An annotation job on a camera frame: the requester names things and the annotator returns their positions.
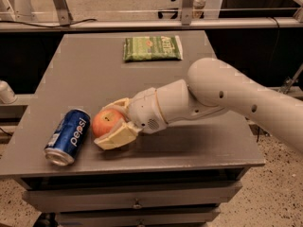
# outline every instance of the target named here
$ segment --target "desk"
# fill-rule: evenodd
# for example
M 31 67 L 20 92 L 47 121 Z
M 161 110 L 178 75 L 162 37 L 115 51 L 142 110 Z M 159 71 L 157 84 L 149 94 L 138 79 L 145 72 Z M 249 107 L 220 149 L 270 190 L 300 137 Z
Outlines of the desk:
M 180 36 L 182 61 L 123 62 L 126 37 L 164 34 Z M 62 226 L 211 221 L 219 204 L 240 190 L 241 176 L 264 165 L 236 113 L 178 122 L 109 151 L 94 145 L 89 131 L 72 166 L 54 166 L 44 156 L 69 110 L 81 108 L 93 117 L 117 99 L 185 79 L 203 57 L 215 57 L 203 31 L 64 35 L 0 161 L 0 176 L 14 178 L 27 190 L 24 199 L 56 213 Z

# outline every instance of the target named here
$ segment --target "gray tabletop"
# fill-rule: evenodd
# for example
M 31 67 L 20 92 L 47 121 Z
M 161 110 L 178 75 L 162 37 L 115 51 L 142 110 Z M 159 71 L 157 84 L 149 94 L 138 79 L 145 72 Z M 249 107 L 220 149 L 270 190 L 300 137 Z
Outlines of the gray tabletop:
M 182 61 L 122 60 L 126 37 L 179 35 Z M 203 31 L 100 33 L 64 35 L 45 75 L 0 160 L 0 176 L 34 177 L 115 172 L 260 166 L 264 159 L 245 119 L 236 113 L 141 135 L 129 146 L 103 151 L 88 132 L 72 166 L 54 166 L 44 147 L 71 109 L 94 115 L 106 104 L 132 97 L 149 87 L 186 79 L 190 65 L 215 57 Z

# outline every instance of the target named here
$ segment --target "blue can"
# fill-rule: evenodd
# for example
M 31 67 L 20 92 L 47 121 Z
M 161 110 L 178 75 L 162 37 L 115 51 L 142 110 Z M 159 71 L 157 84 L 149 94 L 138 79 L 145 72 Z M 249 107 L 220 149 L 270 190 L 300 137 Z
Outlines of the blue can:
M 59 124 L 45 147 L 45 157 L 53 164 L 73 164 L 87 130 L 90 116 L 83 110 L 71 110 Z

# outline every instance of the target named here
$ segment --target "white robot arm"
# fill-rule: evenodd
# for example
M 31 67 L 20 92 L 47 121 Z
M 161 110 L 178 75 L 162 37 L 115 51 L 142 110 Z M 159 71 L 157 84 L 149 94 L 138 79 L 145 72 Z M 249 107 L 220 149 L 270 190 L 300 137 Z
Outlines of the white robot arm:
M 263 87 L 217 59 L 194 62 L 187 82 L 181 79 L 158 89 L 150 88 L 103 109 L 108 108 L 121 111 L 127 122 L 95 140 L 104 149 L 126 145 L 140 131 L 154 133 L 175 121 L 212 117 L 231 110 L 303 152 L 303 102 Z

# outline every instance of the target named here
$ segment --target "red apple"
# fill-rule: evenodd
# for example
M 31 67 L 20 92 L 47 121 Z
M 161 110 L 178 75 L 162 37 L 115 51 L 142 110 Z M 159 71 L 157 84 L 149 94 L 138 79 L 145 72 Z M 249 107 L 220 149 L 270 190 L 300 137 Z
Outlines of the red apple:
M 93 119 L 92 128 L 96 138 L 108 133 L 120 118 L 125 120 L 123 114 L 114 109 L 100 111 Z

